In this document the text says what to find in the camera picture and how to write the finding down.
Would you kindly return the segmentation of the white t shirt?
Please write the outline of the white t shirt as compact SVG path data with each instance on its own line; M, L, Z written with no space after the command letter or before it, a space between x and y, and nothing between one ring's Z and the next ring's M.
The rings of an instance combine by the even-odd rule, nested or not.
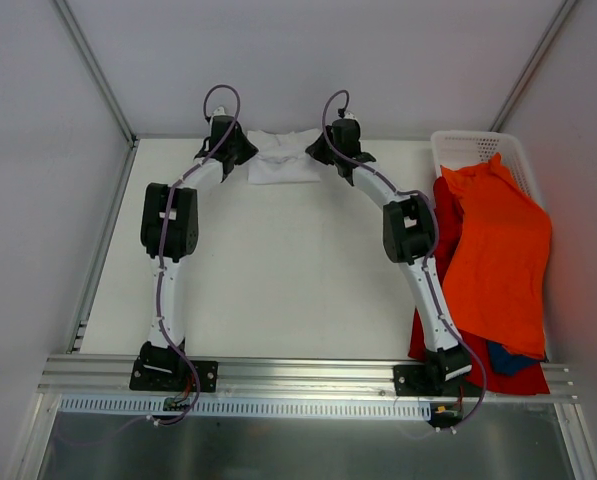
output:
M251 185L316 183L321 169L307 152L320 136L319 129L272 134L249 130L247 139L258 153L247 162Z

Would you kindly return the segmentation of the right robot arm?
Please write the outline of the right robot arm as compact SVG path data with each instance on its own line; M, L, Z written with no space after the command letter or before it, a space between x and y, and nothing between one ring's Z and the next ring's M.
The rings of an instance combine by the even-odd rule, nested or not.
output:
M381 210L383 248L408 282L425 345L423 365L401 379L419 393L448 395L471 372L472 360L441 288L435 259L437 218L425 194L398 189L376 159L362 150L360 134L355 118L337 119L322 126L322 133L306 153L335 167L341 178Z

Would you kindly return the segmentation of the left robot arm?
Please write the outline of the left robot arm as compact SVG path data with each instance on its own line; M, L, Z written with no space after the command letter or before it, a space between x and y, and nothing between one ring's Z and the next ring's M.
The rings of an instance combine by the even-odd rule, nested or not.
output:
M199 240L199 194L223 183L258 149L224 108L214 110L207 121L209 135L193 166L173 184L150 183L145 190L140 242L150 259L154 309L147 340L132 368L134 391L215 389L215 382L207 378L217 372L215 362L190 367L184 359L183 273Z

